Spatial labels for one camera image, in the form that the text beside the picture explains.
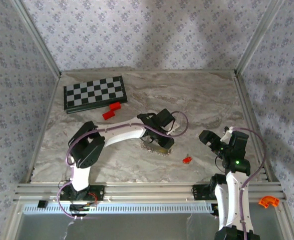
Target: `wire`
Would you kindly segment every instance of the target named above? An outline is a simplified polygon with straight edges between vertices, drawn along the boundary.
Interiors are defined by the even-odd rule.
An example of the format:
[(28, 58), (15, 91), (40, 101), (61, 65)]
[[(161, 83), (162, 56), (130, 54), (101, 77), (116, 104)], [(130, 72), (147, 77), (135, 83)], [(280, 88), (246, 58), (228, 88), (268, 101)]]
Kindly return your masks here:
[(66, 181), (69, 181), (69, 180), (61, 180), (61, 181), (58, 183), (58, 189), (60, 189), (60, 183), (65, 183)]
[[(122, 124), (122, 125), (118, 125), (118, 126), (113, 126), (113, 127), (110, 127), (110, 128), (105, 128), (105, 129), (94, 129), (92, 131), (88, 131), (84, 134), (82, 134), (80, 137), (78, 137), (77, 139), (75, 139), (69, 146), (68, 150), (67, 150), (67, 154), (66, 154), (66, 158), (65, 158), (65, 162), (68, 166), (72, 166), (74, 165), (74, 162), (73, 163), (70, 163), (68, 158), (69, 158), (69, 155), (71, 153), (71, 150), (74, 148), (74, 146), (80, 141), (82, 140), (83, 138), (91, 135), (91, 134), (94, 134), (94, 133), (98, 133), (98, 132), (107, 132), (107, 131), (112, 131), (112, 130), (116, 130), (116, 129), (120, 129), (120, 128), (125, 128), (125, 127), (131, 127), (131, 126), (141, 126), (141, 127), (144, 127), (146, 129), (149, 129), (151, 131), (153, 131), (154, 133), (162, 136), (162, 137), (166, 137), (166, 138), (176, 138), (176, 137), (179, 137), (183, 134), (185, 134), (185, 132), (188, 130), (188, 127), (189, 127), (189, 120), (188, 120), (188, 117), (186, 116), (186, 114), (184, 114), (183, 112), (181, 111), (173, 111), (171, 114), (175, 114), (175, 113), (180, 113), (183, 115), (183, 117), (186, 119), (186, 128), (184, 129), (184, 131), (182, 131), (181, 133), (179, 134), (176, 134), (176, 135), (167, 135), (167, 134), (163, 134), (159, 131), (157, 131), (156, 129), (153, 129), (152, 127), (148, 126), (148, 125), (145, 125), (145, 124), (142, 124), (142, 123), (137, 123), (137, 122), (133, 122), (133, 123), (127, 123), (127, 124)], [(63, 188), (65, 188), (66, 186), (70, 185), (72, 183), (72, 180), (73, 180), (73, 167), (71, 167), (72, 170), (71, 170), (71, 178), (70, 178), (70, 181), (65, 183), (58, 191), (57, 193), (57, 202), (58, 202), (58, 205), (59, 207), (61, 208), (61, 210), (63, 211), (63, 213), (65, 215), (67, 215), (68, 217), (70, 218), (73, 218), (73, 219), (76, 219), (76, 216), (72, 216), (71, 214), (67, 213), (61, 203), (60, 203), (60, 194), (63, 190)]]
[(94, 201), (94, 204), (96, 205), (97, 204), (97, 201), (98, 201), (98, 198), (97, 198), (97, 196), (94, 194), (94, 193), (88, 193), (88, 195), (90, 195), (90, 196), (93, 196), (94, 198), (95, 198), (95, 201)]
[(57, 202), (58, 202), (58, 205), (59, 205), (60, 209), (63, 211), (63, 213), (64, 213), (65, 215), (67, 215), (68, 217), (70, 217), (70, 218), (72, 218), (72, 219), (75, 219), (74, 216), (72, 216), (71, 214), (67, 213), (67, 212), (64, 210), (64, 208), (62, 207), (61, 202), (60, 202), (60, 193), (62, 192), (62, 189), (65, 188), (66, 186), (69, 186), (71, 183), (72, 183), (72, 182), (69, 181), (69, 182), (65, 183), (65, 184), (59, 189), (59, 191), (58, 191), (58, 193), (57, 193)]
[(222, 173), (225, 173), (223, 170), (221, 170), (221, 169), (218, 167), (218, 165), (217, 165), (217, 158), (218, 158), (218, 156), (216, 156), (216, 158), (215, 158), (215, 165), (216, 165), (216, 167), (217, 167)]
[(147, 143), (147, 144), (150, 144), (150, 143), (153, 142), (153, 139), (152, 139), (150, 142), (147, 142), (146, 140), (143, 140), (142, 138), (141, 138), (141, 140), (142, 140), (144, 143)]
[(172, 121), (171, 129), (169, 129), (169, 130), (167, 131), (167, 133), (173, 130), (173, 126), (175, 125), (175, 122), (176, 122), (176, 119), (175, 119), (174, 121)]
[(260, 170), (263, 168), (263, 166), (265, 164), (265, 161), (266, 161), (267, 147), (266, 147), (266, 143), (262, 139), (262, 136), (260, 136), (255, 131), (253, 131), (251, 129), (248, 129), (248, 128), (244, 128), (244, 127), (234, 127), (233, 128), (233, 131), (238, 131), (238, 130), (245, 130), (245, 131), (249, 131), (249, 132), (255, 134), (260, 139), (260, 141), (262, 142), (262, 147), (263, 147), (263, 158), (262, 158), (262, 162), (261, 162), (259, 168), (250, 177), (248, 177), (247, 180), (242, 184), (242, 186), (240, 188), (240, 194), (239, 194), (239, 210), (240, 210), (240, 220), (242, 222), (242, 228), (243, 228), (243, 239), (248, 240), (248, 238), (247, 238), (247, 230), (246, 230), (246, 222), (244, 220), (243, 205), (242, 205), (243, 191), (244, 191), (244, 187), (250, 182), (250, 180), (252, 180), (260, 172)]

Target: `floral wallpaper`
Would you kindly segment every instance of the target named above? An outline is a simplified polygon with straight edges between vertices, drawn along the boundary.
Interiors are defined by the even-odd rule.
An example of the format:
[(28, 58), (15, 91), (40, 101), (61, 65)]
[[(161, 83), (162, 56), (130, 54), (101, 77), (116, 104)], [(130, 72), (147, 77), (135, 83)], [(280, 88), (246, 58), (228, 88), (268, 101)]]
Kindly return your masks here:
[(11, 2), (0, 0), (0, 235), (55, 81)]
[(281, 7), (243, 78), (294, 220), (294, 0)]
[(236, 67), (269, 0), (23, 0), (61, 71)]

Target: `checkered board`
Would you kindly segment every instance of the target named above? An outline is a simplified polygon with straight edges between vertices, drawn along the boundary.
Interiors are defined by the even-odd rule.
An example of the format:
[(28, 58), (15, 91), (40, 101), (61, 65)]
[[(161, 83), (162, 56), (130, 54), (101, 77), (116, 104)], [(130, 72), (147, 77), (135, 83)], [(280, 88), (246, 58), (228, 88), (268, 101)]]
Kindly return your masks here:
[(122, 76), (64, 86), (65, 111), (72, 114), (127, 102)]

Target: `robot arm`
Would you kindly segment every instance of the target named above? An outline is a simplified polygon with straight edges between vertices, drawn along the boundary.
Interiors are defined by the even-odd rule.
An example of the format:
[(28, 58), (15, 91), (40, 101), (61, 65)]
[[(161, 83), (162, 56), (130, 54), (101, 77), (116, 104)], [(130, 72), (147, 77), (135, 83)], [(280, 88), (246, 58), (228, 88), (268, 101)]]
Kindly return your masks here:
[[(242, 209), (240, 209), (240, 190), (250, 176), (249, 161), (244, 159), (248, 135), (225, 128), (225, 135), (220, 138), (215, 133), (204, 130), (199, 139), (205, 145), (210, 143), (211, 150), (223, 160), (225, 175), (215, 174), (210, 180), (210, 191), (218, 202), (219, 231), (215, 240), (242, 240), (247, 234), (248, 240), (259, 240), (253, 233), (249, 213), (248, 185), (242, 189)], [(246, 233), (241, 221), (243, 213)]]
[(137, 117), (120, 123), (95, 126), (93, 122), (86, 122), (69, 141), (69, 146), (83, 134), (96, 130), (95, 133), (81, 139), (71, 150), (72, 157), (72, 187), (80, 192), (89, 186), (89, 173), (91, 166), (98, 160), (103, 148), (127, 139), (138, 139), (150, 136), (161, 147), (169, 149), (174, 139), (164, 137), (144, 126), (149, 126), (162, 134), (168, 134), (164, 127), (175, 121), (172, 114), (164, 109), (158, 114), (140, 114)]
[[(140, 123), (143, 124), (142, 121), (138, 118), (133, 118), (129, 121), (121, 122), (121, 123), (116, 123), (112, 125), (104, 125), (103, 128), (109, 129), (109, 128), (116, 128), (117, 126), (120, 125), (126, 125), (128, 126), (122, 127), (122, 128), (116, 128), (112, 131), (101, 131), (99, 132), (101, 139), (104, 139), (104, 144), (103, 148), (115, 144), (117, 142), (121, 142), (127, 139), (139, 139), (144, 136), (146, 129), (142, 126), (130, 126), (132, 123)], [(95, 145), (95, 149), (98, 150), (99, 146), (98, 144)], [(98, 155), (95, 156), (95, 162), (98, 160)], [(72, 185), (73, 188), (79, 192), (86, 187), (89, 186), (89, 173), (91, 166), (88, 166), (86, 168), (81, 168), (80, 164), (75, 164), (73, 166), (73, 179), (72, 179)]]

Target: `red block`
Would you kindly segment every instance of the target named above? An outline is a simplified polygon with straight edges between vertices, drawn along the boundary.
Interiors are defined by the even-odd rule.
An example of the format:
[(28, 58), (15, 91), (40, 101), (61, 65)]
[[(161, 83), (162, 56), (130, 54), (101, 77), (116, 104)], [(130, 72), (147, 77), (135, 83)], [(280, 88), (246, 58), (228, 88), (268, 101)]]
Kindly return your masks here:
[(113, 111), (108, 111), (108, 112), (102, 114), (102, 116), (103, 116), (104, 120), (107, 120), (109, 118), (114, 117), (115, 116), (115, 113)]
[(111, 111), (115, 111), (121, 108), (121, 105), (119, 102), (115, 102), (109, 105), (109, 108)]
[(184, 160), (182, 160), (182, 162), (184, 163), (184, 164), (189, 164), (190, 162), (191, 162), (191, 160), (192, 160), (192, 158), (191, 157), (186, 157)]

